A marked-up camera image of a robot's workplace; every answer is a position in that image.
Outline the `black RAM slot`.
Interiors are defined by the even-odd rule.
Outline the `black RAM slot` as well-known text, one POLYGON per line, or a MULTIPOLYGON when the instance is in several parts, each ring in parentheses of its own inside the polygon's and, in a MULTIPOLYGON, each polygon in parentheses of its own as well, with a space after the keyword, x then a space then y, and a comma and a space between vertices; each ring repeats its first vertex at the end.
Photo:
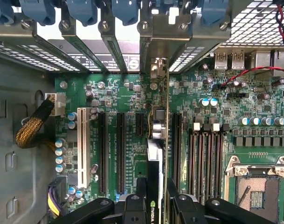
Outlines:
POLYGON ((204 128, 201 128, 199 134, 199 184, 198 184, 198 194, 199 200, 202 201, 203 193, 203 179, 205 178, 205 149, 206 149, 206 132, 204 128))
POLYGON ((217 166, 216 166, 216 197, 220 198, 221 197, 221 187, 222 187, 222 153, 223 153, 223 137, 226 134, 226 129, 223 127, 224 125, 221 126, 220 131, 218 132, 218 141, 217 141, 217 166))
POLYGON ((188 192, 191 195, 196 195, 196 159, 197 159, 197 132, 192 128, 189 129, 189 164, 188 164, 188 192))
POLYGON ((209 160, 208 160, 208 171, 209 171, 209 175, 208 175, 208 198, 211 198, 213 193, 214 193, 214 161, 215 161, 215 135, 216 132, 212 131, 212 128, 210 129, 209 132, 209 151, 208 151, 208 155, 209 155, 209 160))

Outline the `long black expansion slot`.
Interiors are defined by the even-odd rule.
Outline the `long black expansion slot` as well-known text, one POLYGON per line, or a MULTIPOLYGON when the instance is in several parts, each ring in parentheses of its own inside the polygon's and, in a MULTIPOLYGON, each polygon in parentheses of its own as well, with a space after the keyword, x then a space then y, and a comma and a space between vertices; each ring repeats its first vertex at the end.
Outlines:
POLYGON ((126 115, 117 113, 117 193, 122 194, 125 191, 126 179, 126 115))
POLYGON ((180 189, 181 177, 181 153, 182 153, 182 115, 174 113, 172 116, 172 159, 173 181, 177 189, 180 189))
POLYGON ((98 143, 99 143, 99 184, 100 192, 108 191, 108 125, 107 113, 98 115, 98 143))

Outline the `thin metal locking lever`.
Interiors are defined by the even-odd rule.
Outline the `thin metal locking lever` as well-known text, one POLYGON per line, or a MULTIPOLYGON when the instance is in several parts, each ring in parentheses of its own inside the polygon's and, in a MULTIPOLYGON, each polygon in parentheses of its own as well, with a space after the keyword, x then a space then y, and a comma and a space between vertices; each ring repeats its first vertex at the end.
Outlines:
POLYGON ((243 192, 243 194, 242 194, 242 196, 241 196, 241 198, 240 198, 240 200, 239 200, 239 202, 238 202, 238 204, 237 204, 238 207, 241 206, 241 204, 243 203, 245 197, 246 197, 247 194, 249 193, 250 189, 251 189, 251 186, 249 186, 249 185, 245 188, 245 191, 243 192))

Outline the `CPU socket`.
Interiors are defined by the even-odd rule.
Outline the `CPU socket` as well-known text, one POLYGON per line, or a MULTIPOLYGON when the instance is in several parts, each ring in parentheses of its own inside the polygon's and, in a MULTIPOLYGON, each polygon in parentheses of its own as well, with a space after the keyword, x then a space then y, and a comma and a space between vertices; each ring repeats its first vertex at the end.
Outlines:
POLYGON ((265 163, 228 158, 222 181, 222 198, 237 206, 245 188, 251 189, 240 208, 275 224, 284 224, 284 155, 265 163))

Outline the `white expansion slot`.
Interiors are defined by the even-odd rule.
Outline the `white expansion slot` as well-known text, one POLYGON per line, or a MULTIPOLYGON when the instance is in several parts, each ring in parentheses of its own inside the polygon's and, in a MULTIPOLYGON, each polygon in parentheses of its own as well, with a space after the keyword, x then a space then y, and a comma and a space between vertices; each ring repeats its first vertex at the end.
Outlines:
POLYGON ((90 109, 77 108, 77 164, 78 187, 87 188, 90 183, 90 109))

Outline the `short black expansion slot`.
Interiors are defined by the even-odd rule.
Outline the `short black expansion slot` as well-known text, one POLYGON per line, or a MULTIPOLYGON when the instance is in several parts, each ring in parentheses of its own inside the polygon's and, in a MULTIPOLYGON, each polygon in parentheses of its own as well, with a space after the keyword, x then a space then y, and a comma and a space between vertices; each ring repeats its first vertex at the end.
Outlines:
POLYGON ((136 124, 136 136, 142 136, 143 134, 143 113, 136 113, 135 124, 136 124))

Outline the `green Dell motherboard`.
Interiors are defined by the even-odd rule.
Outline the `green Dell motherboard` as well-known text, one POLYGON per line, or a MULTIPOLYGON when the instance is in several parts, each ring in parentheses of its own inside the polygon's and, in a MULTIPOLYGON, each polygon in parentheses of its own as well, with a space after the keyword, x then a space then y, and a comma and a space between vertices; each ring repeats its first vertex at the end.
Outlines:
MULTIPOLYGON (((216 166, 218 132, 223 137, 222 181, 228 158, 237 155, 246 162, 265 163, 284 155, 284 77, 255 74, 250 71, 238 76, 237 71, 192 70, 170 76, 170 112, 183 118, 181 177, 178 193, 188 192, 189 129, 197 132, 196 195, 200 204, 216 197, 216 166), (202 201, 199 200, 199 134, 206 132, 205 178, 202 201), (214 193, 208 198, 209 132, 215 135, 214 193)), ((56 171, 66 177, 67 214, 101 197, 118 202, 122 195, 137 190, 137 179, 147 174, 148 114, 159 93, 149 87, 145 75, 103 75, 84 77, 64 76, 55 80, 59 93, 66 95, 66 115, 57 118, 56 171), (90 183, 78 187, 77 108, 90 109, 90 183), (100 192, 98 115, 107 113, 108 125, 108 191, 100 192), (125 191, 117 193, 117 113, 126 115, 126 179, 125 191), (143 113, 143 134, 136 136, 136 113, 143 113)))

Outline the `open metal PC case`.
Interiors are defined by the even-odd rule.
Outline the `open metal PC case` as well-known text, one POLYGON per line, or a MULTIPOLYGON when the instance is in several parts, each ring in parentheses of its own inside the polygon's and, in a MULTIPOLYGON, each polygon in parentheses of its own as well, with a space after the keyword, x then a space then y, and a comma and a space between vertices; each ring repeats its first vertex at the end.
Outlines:
MULTIPOLYGON (((22 9, 19 0, 10 0, 16 19, 30 19, 22 9)), ((138 22, 123 26, 122 21, 112 13, 112 0, 95 0, 97 23, 84 27, 69 14, 67 0, 52 0, 55 7, 55 24, 41 26, 37 23, 37 34, 47 40, 65 40, 59 29, 61 20, 76 21, 76 35, 82 40, 102 40, 98 30, 100 21, 114 26, 117 41, 139 41, 139 72, 89 72, 52 73, 10 59, 0 53, 0 224, 50 224, 48 222, 48 185, 58 175, 56 171, 55 122, 60 116, 50 116, 54 102, 45 98, 45 93, 58 93, 55 80, 60 77, 84 77, 103 75, 145 75, 150 78, 151 59, 145 47, 149 44, 152 17, 167 16, 174 24, 176 16, 190 14, 190 31, 201 24, 201 8, 198 0, 137 0, 138 22)), ((232 69, 232 53, 243 52, 245 62, 238 76, 250 71, 268 69, 283 71, 274 67, 274 53, 284 51, 284 0, 229 0, 227 10, 231 36, 194 65, 192 70, 216 71, 215 53, 228 53, 228 69, 232 69), (255 67, 255 52, 270 51, 271 66, 255 67)))

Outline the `white power connector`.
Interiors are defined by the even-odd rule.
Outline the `white power connector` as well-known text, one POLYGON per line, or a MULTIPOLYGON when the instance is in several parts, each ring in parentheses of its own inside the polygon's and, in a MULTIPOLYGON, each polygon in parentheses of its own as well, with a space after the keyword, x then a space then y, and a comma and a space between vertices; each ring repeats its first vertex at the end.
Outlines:
POLYGON ((65 116, 66 95, 64 93, 45 93, 45 98, 51 98, 54 102, 54 108, 50 116, 65 116))

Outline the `silver USB port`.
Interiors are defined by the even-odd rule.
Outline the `silver USB port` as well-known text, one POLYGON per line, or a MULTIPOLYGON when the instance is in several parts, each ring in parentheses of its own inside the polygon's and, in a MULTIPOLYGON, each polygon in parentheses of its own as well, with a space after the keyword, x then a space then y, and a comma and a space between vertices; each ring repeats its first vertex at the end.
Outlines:
POLYGON ((215 53, 215 70, 227 70, 228 69, 228 53, 216 52, 215 53))
POLYGON ((232 53, 232 69, 243 70, 245 62, 245 54, 243 52, 232 53))

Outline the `metal expansion slot cover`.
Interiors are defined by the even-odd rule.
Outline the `metal expansion slot cover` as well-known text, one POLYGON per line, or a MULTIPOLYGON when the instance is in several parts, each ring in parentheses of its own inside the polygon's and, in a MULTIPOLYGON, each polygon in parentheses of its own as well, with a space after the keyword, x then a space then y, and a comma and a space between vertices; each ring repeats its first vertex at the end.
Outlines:
POLYGON ((216 50, 231 36, 230 28, 220 28, 220 25, 205 27, 194 25, 192 38, 172 56, 169 62, 169 72, 183 73, 216 50))
POLYGON ((89 70, 37 34, 33 20, 19 18, 12 25, 0 25, 0 53, 52 73, 85 73, 89 70))
POLYGON ((59 29, 62 37, 71 44, 77 51, 82 53, 86 58, 92 61, 102 72, 107 73, 108 70, 99 58, 90 50, 90 48, 76 35, 76 21, 61 20, 59 29))
POLYGON ((125 64, 122 51, 115 36, 114 26, 110 26, 108 21, 100 21, 98 30, 101 34, 101 38, 109 50, 110 54, 114 58, 121 73, 127 73, 127 66, 125 64))

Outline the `black plate with white print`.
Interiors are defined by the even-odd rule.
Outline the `black plate with white print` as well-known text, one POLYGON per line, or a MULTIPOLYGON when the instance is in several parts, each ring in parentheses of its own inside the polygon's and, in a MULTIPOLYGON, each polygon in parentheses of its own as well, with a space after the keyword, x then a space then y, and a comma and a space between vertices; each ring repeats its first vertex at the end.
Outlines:
MULTIPOLYGON (((66 40, 49 39, 49 42, 60 48, 62 51, 67 53, 75 61, 85 66, 92 72, 100 72, 101 70, 90 61, 78 50, 76 50, 66 40)), ((107 49, 106 45, 102 40, 84 40, 87 47, 97 56, 97 58, 103 63, 103 65, 110 72, 120 72, 115 59, 107 49)), ((122 52, 127 71, 128 72, 139 72, 140 57, 139 57, 139 41, 125 41, 120 40, 118 42, 120 50, 122 52)))

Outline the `silver port block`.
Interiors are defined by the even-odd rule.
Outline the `silver port block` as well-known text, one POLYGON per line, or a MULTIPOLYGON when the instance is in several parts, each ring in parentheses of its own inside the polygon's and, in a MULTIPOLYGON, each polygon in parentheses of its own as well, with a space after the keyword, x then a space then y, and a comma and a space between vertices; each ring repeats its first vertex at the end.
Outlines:
MULTIPOLYGON (((284 51, 276 50, 274 53, 274 67, 284 69, 284 51)), ((283 71, 274 71, 274 77, 284 77, 283 71)))
MULTIPOLYGON (((255 52, 255 67, 267 67, 271 66, 271 52, 270 51, 256 51, 255 52)), ((255 74, 267 74, 272 76, 273 71, 268 69, 259 69, 255 71, 255 74)))

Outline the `blue plastic card clip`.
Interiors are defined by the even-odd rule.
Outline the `blue plastic card clip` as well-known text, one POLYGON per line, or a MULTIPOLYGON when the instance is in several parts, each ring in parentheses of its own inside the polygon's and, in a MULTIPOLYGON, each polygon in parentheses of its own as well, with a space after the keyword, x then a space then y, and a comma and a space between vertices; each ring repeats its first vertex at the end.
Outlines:
POLYGON ((55 24, 52 0, 19 0, 23 13, 41 26, 55 24))
POLYGON ((139 7, 137 0, 112 0, 112 13, 122 21, 123 26, 138 22, 139 7))
POLYGON ((0 0, 0 25, 14 23, 14 11, 10 0, 0 0))
POLYGON ((201 24, 203 26, 229 24, 227 13, 229 0, 198 0, 201 8, 201 24))
POLYGON ((86 26, 97 23, 98 9, 95 0, 67 0, 69 14, 86 26))

